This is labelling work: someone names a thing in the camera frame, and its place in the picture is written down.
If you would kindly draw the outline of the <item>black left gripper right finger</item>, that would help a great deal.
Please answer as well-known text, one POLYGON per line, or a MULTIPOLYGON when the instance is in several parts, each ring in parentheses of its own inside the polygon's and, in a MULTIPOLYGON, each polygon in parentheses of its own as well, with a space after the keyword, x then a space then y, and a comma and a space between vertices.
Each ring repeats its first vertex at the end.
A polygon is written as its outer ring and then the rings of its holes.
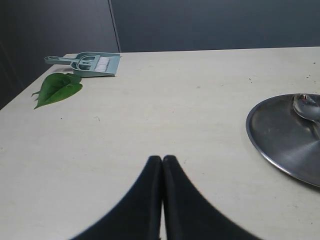
POLYGON ((168 240, 256 240, 213 207, 196 189, 174 155, 163 159, 163 197, 168 240))

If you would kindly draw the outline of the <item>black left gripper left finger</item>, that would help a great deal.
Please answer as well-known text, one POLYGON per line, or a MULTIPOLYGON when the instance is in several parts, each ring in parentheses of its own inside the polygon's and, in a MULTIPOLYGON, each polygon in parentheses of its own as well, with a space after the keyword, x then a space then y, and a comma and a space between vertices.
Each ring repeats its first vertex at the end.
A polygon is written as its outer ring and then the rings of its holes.
POLYGON ((158 240, 163 200, 163 162, 150 156, 118 204, 75 240, 158 240))

